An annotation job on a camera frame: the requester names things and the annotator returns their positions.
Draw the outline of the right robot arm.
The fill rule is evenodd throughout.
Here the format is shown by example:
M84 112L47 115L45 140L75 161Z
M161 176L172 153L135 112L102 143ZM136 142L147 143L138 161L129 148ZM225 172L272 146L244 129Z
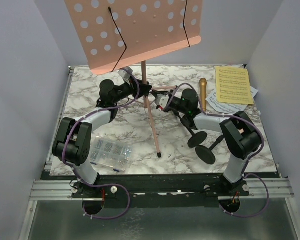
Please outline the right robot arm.
M181 97L176 97L174 91L150 92L155 97L158 109L183 114L182 124L192 130L208 130L221 133L224 137L230 157L220 183L220 191L231 196L238 190L238 182L251 158L259 154L265 145L261 131L244 111L235 114L221 115L206 113L200 109L200 100L194 89L182 91Z

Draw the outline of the pink music stand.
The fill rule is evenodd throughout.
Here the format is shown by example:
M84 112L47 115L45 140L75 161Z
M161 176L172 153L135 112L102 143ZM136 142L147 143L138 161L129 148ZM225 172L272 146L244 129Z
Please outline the pink music stand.
M67 0L92 73L101 75L199 44L202 0Z

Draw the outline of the yellow sheet music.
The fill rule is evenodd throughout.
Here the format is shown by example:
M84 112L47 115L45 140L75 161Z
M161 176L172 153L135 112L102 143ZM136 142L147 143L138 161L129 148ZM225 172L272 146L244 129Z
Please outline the yellow sheet music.
M220 103L252 105L248 70L230 66L216 66L216 99Z

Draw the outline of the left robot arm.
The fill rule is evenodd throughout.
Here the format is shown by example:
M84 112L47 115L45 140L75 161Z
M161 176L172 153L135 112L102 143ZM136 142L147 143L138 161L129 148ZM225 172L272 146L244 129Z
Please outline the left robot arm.
M83 191L91 198L97 197L101 191L98 183L100 175L88 160L92 133L111 123L120 108L147 97L152 86L131 78L122 85L115 85L112 80L106 79L99 88L96 108L77 119L63 118L52 147L52 154L73 170L78 180L84 183Z

